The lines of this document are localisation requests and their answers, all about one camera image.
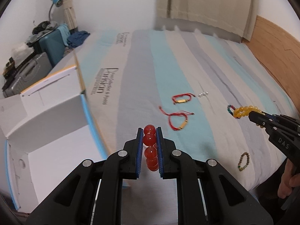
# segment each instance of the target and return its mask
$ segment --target pile of clothes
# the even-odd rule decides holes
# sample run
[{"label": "pile of clothes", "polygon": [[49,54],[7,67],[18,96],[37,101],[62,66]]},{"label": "pile of clothes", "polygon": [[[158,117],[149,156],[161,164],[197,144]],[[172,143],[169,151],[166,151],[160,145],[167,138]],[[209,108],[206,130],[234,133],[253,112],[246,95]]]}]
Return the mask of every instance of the pile of clothes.
[{"label": "pile of clothes", "polygon": [[64,45],[69,48],[76,48],[77,46],[82,45],[85,39],[90,35],[87,31],[77,31],[70,34],[67,24],[58,26],[55,21],[44,21],[33,29],[32,35],[29,36],[26,44],[31,47],[36,41],[55,29],[60,31]]}]

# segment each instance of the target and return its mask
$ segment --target blue cloth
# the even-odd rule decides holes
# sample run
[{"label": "blue cloth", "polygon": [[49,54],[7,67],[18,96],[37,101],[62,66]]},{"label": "blue cloth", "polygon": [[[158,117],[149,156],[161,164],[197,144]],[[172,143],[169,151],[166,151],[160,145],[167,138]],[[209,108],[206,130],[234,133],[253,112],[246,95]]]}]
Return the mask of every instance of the blue cloth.
[{"label": "blue cloth", "polygon": [[76,48],[77,46],[82,45],[89,35],[90,33],[86,31],[77,31],[74,34],[71,34],[67,39],[69,48]]},{"label": "blue cloth", "polygon": [[57,29],[60,31],[61,37],[62,37],[62,41],[64,42],[65,46],[68,46],[67,43],[67,39],[68,37],[71,35],[68,25],[67,24],[62,24],[60,26],[57,27]]}]

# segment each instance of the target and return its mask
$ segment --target white cardboard box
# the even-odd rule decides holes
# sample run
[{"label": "white cardboard box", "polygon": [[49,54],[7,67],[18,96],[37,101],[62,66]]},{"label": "white cardboard box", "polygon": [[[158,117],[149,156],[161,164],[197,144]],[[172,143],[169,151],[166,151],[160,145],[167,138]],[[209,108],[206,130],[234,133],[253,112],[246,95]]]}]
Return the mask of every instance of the white cardboard box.
[{"label": "white cardboard box", "polygon": [[72,67],[0,100],[0,191],[20,212],[32,212],[84,159],[107,158]]}]

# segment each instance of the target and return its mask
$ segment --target beaded bracelet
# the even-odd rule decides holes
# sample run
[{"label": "beaded bracelet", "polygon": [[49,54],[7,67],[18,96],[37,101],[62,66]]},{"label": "beaded bracelet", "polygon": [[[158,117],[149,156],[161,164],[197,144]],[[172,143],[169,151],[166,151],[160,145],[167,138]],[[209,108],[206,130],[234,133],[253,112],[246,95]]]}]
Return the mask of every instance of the beaded bracelet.
[{"label": "beaded bracelet", "polygon": [[[242,163],[242,160],[243,160],[243,158],[244,158],[244,155],[247,156],[247,163],[246,163],[245,166],[241,167],[241,163]],[[249,162],[250,162],[250,156],[249,156],[249,153],[248,153],[248,152],[244,152],[244,153],[241,155],[240,161],[238,162],[238,169],[240,170],[240,172],[243,171],[243,170],[248,166]]]},{"label": "beaded bracelet", "polygon": [[232,109],[233,111],[235,111],[236,108],[235,108],[233,105],[228,105],[228,106],[227,106],[227,111],[233,116],[233,112],[231,111],[231,109]]},{"label": "beaded bracelet", "polygon": [[240,108],[234,110],[233,117],[240,119],[241,117],[248,116],[251,111],[262,113],[262,111],[256,106],[241,106]]}]

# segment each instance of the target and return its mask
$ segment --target blue lamp shade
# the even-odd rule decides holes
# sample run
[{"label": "blue lamp shade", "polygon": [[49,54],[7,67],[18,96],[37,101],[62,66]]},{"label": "blue lamp shade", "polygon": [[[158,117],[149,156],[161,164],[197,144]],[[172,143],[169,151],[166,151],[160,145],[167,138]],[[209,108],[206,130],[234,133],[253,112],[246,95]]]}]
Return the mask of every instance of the blue lamp shade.
[{"label": "blue lamp shade", "polygon": [[60,7],[62,5],[62,0],[51,0],[56,7]]}]

